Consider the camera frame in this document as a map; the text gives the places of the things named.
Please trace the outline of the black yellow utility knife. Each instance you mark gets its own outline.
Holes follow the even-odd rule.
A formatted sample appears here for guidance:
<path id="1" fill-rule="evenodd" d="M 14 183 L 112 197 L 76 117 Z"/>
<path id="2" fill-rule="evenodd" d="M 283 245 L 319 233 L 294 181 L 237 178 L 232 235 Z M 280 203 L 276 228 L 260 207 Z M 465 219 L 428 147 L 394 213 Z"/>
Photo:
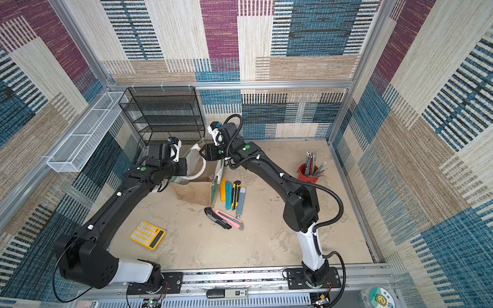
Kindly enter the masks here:
<path id="1" fill-rule="evenodd" d="M 239 193 L 241 189 L 241 181 L 237 180 L 232 185 L 232 210 L 235 210 L 238 206 Z"/>

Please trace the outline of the grey blue utility knife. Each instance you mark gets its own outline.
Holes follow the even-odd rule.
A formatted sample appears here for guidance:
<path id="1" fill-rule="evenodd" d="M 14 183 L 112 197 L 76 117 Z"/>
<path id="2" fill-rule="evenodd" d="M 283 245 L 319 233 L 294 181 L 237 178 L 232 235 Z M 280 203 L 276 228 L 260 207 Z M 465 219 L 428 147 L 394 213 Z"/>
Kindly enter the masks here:
<path id="1" fill-rule="evenodd" d="M 243 214 L 244 202 L 245 202 L 246 189 L 242 187 L 239 191 L 238 204 L 236 206 L 236 218 L 240 219 Z"/>

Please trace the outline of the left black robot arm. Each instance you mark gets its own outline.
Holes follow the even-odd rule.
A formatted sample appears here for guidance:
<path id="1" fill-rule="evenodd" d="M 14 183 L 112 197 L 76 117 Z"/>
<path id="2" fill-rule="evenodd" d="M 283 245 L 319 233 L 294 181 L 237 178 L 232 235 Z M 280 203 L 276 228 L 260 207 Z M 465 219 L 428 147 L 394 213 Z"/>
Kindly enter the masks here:
<path id="1" fill-rule="evenodd" d="M 119 259 L 107 249 L 142 199 L 163 180 L 187 174 L 186 160 L 179 154 L 181 146 L 176 137 L 151 142 L 146 155 L 124 174 L 121 185 L 96 214 L 71 235 L 55 241 L 56 267 L 62 278 L 97 289 L 126 282 L 151 292 L 160 290 L 164 279 L 159 264 Z"/>

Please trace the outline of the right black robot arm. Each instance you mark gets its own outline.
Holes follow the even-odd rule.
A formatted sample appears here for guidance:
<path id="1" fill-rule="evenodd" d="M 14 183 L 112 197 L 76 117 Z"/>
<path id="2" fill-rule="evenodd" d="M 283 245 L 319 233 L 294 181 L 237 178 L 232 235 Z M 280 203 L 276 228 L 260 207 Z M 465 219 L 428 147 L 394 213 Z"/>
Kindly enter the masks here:
<path id="1" fill-rule="evenodd" d="M 240 135 L 243 117 L 230 115 L 225 122 L 212 122 L 207 127 L 213 142 L 200 150 L 206 161 L 224 160 L 231 169 L 239 167 L 255 173 L 274 189 L 285 202 L 283 219 L 297 233 L 302 249 L 302 267 L 309 287 L 321 287 L 329 271 L 329 255 L 322 253 L 318 229 L 338 222 L 344 214 L 341 198 L 327 187 L 296 179 L 274 163 L 255 142 L 246 142 Z M 317 190 L 334 198 L 338 206 L 336 216 L 318 222 L 320 205 Z"/>

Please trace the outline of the green Christmas burlap tote bag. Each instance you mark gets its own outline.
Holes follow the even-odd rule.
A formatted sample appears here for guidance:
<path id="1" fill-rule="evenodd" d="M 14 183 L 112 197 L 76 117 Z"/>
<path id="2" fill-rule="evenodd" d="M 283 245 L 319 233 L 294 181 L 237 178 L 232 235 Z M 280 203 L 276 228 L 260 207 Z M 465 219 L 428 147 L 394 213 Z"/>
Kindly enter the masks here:
<path id="1" fill-rule="evenodd" d="M 223 178 L 223 160 L 206 161 L 199 151 L 205 145 L 205 139 L 192 145 L 184 155 L 187 162 L 187 175 L 173 177 L 171 189 L 177 198 L 191 204 L 214 207 L 220 195 L 220 184 Z"/>

